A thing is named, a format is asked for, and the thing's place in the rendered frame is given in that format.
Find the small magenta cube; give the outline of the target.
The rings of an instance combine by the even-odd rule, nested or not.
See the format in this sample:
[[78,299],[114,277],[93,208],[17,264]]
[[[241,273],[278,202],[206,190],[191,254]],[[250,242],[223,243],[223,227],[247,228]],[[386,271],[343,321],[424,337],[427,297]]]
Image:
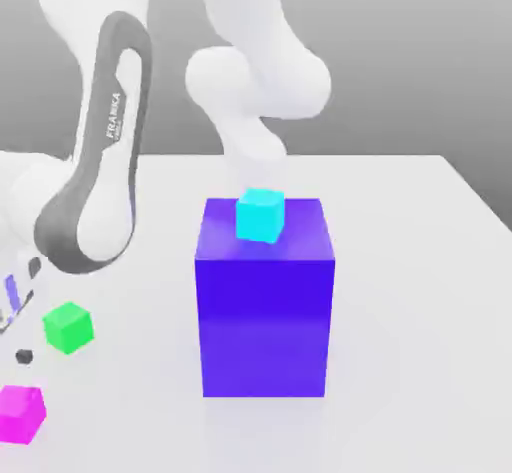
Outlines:
[[46,416],[39,387],[5,385],[0,389],[0,443],[29,444]]

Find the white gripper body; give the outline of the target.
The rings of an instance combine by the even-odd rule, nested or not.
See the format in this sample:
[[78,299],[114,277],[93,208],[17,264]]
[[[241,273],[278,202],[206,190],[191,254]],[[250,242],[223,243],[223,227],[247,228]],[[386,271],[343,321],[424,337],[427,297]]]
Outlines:
[[27,305],[29,304],[29,302],[33,299],[34,297],[34,290],[31,289],[26,298],[25,298],[25,301],[23,302],[23,304],[21,305],[21,308],[12,313],[4,323],[0,324],[0,336],[3,335],[13,324],[13,322],[20,316],[20,314],[23,312],[23,310],[27,307]]

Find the small cyan cube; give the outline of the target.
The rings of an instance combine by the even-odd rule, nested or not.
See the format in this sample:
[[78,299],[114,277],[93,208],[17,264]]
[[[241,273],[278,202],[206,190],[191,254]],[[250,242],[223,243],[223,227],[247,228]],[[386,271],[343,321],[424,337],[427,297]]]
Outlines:
[[284,227],[285,197],[281,191],[249,188],[235,204],[238,239],[275,243]]

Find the large blue box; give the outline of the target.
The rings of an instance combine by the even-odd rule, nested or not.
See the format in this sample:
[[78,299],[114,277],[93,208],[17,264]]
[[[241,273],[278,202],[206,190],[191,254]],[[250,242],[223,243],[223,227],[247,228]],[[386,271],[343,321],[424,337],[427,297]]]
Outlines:
[[204,396],[323,396],[334,275],[319,200],[287,200],[266,244],[236,238],[234,200],[208,199],[195,254]]

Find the small green cube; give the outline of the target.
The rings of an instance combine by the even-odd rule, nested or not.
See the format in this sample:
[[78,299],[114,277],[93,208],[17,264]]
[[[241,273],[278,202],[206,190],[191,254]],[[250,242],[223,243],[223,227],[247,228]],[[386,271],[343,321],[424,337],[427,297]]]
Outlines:
[[90,312],[71,301],[48,312],[42,322],[47,343],[67,355],[94,339]]

